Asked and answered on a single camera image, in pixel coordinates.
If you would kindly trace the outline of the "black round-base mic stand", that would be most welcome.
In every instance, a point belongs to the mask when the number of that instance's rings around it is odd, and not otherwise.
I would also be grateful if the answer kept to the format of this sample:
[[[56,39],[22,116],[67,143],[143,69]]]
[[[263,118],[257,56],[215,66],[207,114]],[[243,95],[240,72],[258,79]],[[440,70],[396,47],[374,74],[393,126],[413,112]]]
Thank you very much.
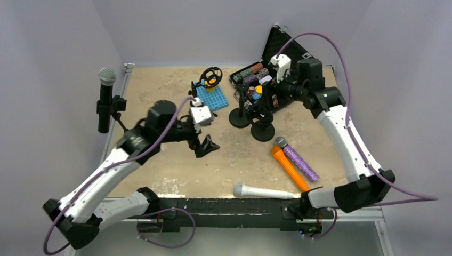
[[[243,129],[250,125],[244,113],[247,88],[242,84],[237,84],[236,91],[239,92],[239,107],[230,112],[229,122],[233,127]]]

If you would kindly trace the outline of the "purple glitter microphone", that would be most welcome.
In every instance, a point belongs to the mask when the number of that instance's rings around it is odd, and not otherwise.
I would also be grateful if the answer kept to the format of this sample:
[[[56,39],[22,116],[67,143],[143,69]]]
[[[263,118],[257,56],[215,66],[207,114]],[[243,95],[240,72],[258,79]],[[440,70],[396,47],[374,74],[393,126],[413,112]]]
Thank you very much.
[[[284,137],[276,137],[275,145],[283,150],[285,156],[289,160],[291,160],[311,182],[316,182],[319,180],[318,174],[301,157],[301,155],[291,145],[288,144]]]

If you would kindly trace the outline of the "orange microphone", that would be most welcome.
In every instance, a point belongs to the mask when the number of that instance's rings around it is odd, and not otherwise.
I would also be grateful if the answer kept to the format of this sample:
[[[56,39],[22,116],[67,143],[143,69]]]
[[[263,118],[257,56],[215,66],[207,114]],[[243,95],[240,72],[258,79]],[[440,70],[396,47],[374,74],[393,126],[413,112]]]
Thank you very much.
[[[308,184],[304,181],[280,147],[273,146],[270,152],[272,157],[282,166],[301,192],[307,192],[310,190]]]

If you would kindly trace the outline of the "white microphone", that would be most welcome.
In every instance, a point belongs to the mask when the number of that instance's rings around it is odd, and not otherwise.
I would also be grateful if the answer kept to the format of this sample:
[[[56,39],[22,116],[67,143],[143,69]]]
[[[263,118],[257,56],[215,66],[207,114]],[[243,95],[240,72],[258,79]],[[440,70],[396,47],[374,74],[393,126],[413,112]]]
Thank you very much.
[[[236,184],[233,188],[233,194],[235,196],[257,196],[275,199],[292,199],[293,193],[282,191],[265,189],[258,187],[251,187],[246,184]]]

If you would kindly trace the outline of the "black tripod shock-mount stand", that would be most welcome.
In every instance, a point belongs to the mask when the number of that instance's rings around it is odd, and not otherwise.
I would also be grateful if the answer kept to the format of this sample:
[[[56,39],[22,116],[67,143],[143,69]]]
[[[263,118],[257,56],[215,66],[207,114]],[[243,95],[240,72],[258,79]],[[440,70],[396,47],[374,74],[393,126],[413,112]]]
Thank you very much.
[[[223,71],[219,67],[206,68],[197,82],[192,81],[188,95],[199,98],[209,107],[215,117],[216,111],[229,105],[219,84],[223,78]]]

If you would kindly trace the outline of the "black microphone silver grille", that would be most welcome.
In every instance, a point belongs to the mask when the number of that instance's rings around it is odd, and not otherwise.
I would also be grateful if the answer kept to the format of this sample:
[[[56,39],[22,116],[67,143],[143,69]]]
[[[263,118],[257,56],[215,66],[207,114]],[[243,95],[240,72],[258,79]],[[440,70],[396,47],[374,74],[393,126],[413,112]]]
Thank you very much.
[[[102,68],[99,71],[100,95],[97,101],[96,112],[98,114],[98,132],[108,133],[110,128],[110,108],[112,106],[112,89],[117,79],[117,74],[112,68]]]

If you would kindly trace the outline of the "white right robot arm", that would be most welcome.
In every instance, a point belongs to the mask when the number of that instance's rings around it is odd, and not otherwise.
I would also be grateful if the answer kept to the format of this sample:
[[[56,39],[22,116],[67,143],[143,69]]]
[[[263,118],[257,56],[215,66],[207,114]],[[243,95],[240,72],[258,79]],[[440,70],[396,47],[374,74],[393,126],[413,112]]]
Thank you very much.
[[[346,115],[348,106],[337,87],[327,87],[322,63],[315,58],[300,59],[291,72],[291,59],[281,54],[269,61],[276,72],[272,84],[282,95],[300,101],[323,127],[341,158],[348,183],[334,188],[316,188],[301,194],[296,209],[312,217],[325,207],[345,213],[380,203],[395,181],[392,170],[384,170],[362,139],[351,135],[356,128]]]

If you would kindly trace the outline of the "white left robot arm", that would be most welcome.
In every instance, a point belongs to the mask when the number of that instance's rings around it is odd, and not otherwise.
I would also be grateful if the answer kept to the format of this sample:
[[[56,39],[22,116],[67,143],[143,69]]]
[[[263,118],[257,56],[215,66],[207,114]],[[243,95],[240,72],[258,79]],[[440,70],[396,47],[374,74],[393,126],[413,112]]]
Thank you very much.
[[[160,152],[163,143],[186,141],[196,157],[218,150],[210,135],[199,140],[201,129],[210,125],[215,115],[200,99],[187,97],[190,108],[181,116],[181,106],[160,100],[149,108],[147,116],[126,131],[100,166],[76,189],[43,205],[68,246],[81,249],[107,227],[140,216],[160,217],[164,214],[160,198],[148,187],[137,189],[128,197],[105,203],[106,196],[131,173]]]

